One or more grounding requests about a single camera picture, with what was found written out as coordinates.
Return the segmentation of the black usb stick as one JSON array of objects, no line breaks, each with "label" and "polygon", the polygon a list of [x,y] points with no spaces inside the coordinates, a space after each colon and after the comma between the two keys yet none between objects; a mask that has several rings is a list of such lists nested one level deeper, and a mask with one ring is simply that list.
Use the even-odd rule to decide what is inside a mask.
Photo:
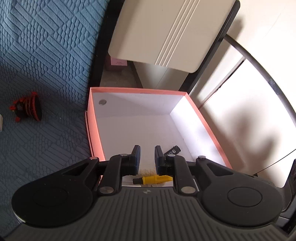
[{"label": "black usb stick", "polygon": [[169,149],[167,152],[164,153],[165,156],[168,155],[177,155],[181,152],[181,149],[178,146],[173,146],[171,149]]}]

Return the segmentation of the yellow handle screwdriver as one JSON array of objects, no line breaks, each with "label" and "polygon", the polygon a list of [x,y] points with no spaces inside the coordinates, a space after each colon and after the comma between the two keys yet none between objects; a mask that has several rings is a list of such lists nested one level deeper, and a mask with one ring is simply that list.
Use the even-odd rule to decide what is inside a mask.
[{"label": "yellow handle screwdriver", "polygon": [[173,178],[171,176],[153,175],[153,176],[134,178],[132,180],[132,182],[134,185],[154,185],[154,184],[161,184],[161,183],[165,183],[165,182],[170,182],[172,180],[173,180]]}]

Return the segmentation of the red black lion dance figurine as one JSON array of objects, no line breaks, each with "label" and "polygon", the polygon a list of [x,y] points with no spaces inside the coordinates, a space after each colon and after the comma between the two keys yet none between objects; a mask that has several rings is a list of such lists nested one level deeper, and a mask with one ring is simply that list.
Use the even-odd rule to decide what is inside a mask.
[{"label": "red black lion dance figurine", "polygon": [[15,113],[17,123],[27,118],[41,121],[43,116],[40,97],[34,91],[30,95],[15,100],[9,110]]}]

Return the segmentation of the white usb charger cube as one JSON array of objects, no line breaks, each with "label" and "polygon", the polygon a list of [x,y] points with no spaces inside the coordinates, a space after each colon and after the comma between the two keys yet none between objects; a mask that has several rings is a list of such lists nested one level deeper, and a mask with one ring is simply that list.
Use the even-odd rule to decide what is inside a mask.
[{"label": "white usb charger cube", "polygon": [[4,121],[3,116],[0,114],[0,132],[3,131],[3,121]]}]

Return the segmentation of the pink cardboard box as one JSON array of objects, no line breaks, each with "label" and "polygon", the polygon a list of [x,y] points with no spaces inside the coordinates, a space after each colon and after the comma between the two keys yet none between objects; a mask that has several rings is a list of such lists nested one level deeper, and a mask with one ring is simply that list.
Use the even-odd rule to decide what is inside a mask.
[{"label": "pink cardboard box", "polygon": [[92,156],[100,161],[140,146],[139,174],[156,174],[154,148],[180,148],[187,161],[205,156],[230,167],[221,145],[185,92],[141,88],[92,87],[86,111]]}]

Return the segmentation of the small pink box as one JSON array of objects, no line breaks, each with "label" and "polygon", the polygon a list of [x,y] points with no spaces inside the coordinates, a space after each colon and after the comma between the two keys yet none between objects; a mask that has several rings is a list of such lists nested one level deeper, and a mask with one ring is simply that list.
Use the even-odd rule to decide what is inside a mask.
[{"label": "small pink box", "polygon": [[127,66],[127,61],[122,59],[116,59],[111,56],[107,56],[105,60],[105,67],[108,71],[121,71]]}]

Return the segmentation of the white folding chair back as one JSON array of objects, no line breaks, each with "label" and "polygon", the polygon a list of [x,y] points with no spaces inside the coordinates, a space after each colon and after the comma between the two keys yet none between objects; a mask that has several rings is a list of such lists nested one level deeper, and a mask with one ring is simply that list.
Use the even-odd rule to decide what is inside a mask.
[{"label": "white folding chair back", "polygon": [[125,1],[108,53],[187,73],[201,65],[234,1]]}]

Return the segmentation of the blue textured sofa cover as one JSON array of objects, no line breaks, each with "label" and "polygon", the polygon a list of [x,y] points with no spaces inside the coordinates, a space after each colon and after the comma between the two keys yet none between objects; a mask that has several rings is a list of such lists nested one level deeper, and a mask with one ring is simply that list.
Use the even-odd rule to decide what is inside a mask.
[{"label": "blue textured sofa cover", "polygon": [[[88,81],[108,1],[1,1],[1,236],[18,226],[22,185],[89,157]],[[42,120],[15,121],[15,100],[37,92]]]}]

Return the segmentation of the black metal rail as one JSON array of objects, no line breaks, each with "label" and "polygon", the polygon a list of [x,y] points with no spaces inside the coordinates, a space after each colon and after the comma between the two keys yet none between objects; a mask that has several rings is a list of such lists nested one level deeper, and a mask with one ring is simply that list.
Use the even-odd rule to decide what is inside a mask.
[{"label": "black metal rail", "polygon": [[274,93],[277,95],[288,115],[290,116],[294,126],[296,124],[295,110],[290,104],[289,100],[278,86],[276,81],[271,77],[271,75],[263,68],[263,66],[245,49],[243,48],[236,40],[230,37],[228,34],[225,35],[224,39],[232,45],[246,60],[248,60],[253,67],[261,74],[261,76],[266,80],[269,86],[272,88]]}]

